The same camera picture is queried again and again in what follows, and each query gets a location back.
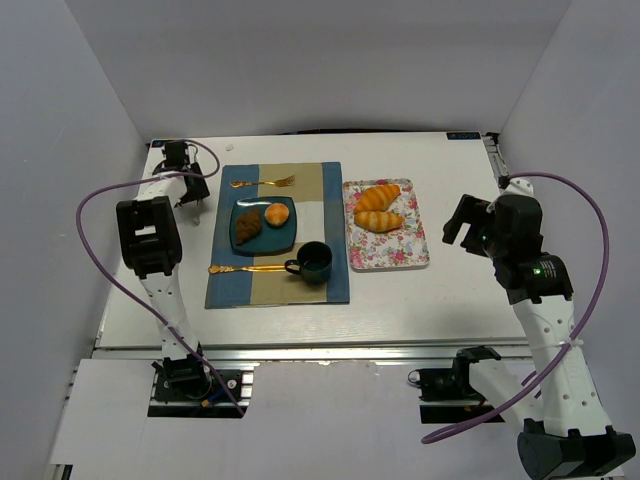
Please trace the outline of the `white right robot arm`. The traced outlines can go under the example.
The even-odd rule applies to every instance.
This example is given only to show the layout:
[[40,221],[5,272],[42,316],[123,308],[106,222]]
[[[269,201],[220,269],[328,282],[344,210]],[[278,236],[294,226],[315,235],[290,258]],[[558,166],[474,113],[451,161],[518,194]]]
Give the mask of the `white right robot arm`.
[[518,383],[487,347],[456,358],[458,384],[474,390],[515,426],[521,464],[532,479],[604,476],[636,454],[632,436],[614,429],[604,411],[575,333],[573,288],[563,261],[542,249],[543,213],[530,196],[494,202],[463,195],[443,228],[451,244],[462,225],[469,253],[492,261],[531,350],[536,378],[513,402]]

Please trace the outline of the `round orange bun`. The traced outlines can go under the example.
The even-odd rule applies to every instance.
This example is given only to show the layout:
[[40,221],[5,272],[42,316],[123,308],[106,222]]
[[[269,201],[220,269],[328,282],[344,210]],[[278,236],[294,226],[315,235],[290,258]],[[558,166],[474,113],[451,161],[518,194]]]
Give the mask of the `round orange bun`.
[[264,212],[266,222],[273,227],[283,226],[290,216],[290,210],[283,203],[273,203],[269,205]]

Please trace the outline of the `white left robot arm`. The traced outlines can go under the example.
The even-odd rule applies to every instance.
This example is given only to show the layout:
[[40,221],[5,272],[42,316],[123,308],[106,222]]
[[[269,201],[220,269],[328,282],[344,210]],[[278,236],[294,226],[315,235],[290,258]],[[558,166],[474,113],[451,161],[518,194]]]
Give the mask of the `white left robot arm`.
[[210,196],[191,144],[174,140],[161,148],[163,160],[138,195],[116,206],[123,261],[140,280],[158,321],[162,358],[185,363],[199,342],[193,333],[179,287],[183,248],[174,209]]

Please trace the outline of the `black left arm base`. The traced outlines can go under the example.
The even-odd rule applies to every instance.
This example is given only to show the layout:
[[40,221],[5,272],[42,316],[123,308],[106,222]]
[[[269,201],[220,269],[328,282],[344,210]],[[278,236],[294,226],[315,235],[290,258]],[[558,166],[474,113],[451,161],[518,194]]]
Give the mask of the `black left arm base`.
[[153,361],[151,366],[155,370],[151,400],[158,406],[233,405],[228,393],[237,403],[242,399],[245,373],[241,370],[222,369],[215,375],[190,353],[178,360]]

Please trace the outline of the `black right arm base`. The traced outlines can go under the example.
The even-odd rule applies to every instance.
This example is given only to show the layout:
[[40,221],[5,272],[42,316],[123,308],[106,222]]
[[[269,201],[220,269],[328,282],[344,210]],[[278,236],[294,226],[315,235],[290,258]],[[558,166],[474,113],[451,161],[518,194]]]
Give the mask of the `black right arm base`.
[[408,373],[407,381],[421,391],[420,399],[425,402],[471,400],[484,405],[486,399],[470,385],[470,366],[485,360],[501,359],[501,355],[491,347],[464,348],[456,353],[450,367],[414,369]]

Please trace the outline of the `brown chocolate pastry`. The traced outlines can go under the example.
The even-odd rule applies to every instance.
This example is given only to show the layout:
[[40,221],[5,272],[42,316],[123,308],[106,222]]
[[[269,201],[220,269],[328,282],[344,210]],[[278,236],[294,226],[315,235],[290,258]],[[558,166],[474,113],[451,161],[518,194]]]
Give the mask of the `brown chocolate pastry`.
[[260,234],[262,219],[258,208],[252,208],[238,216],[235,224],[235,243],[243,245]]

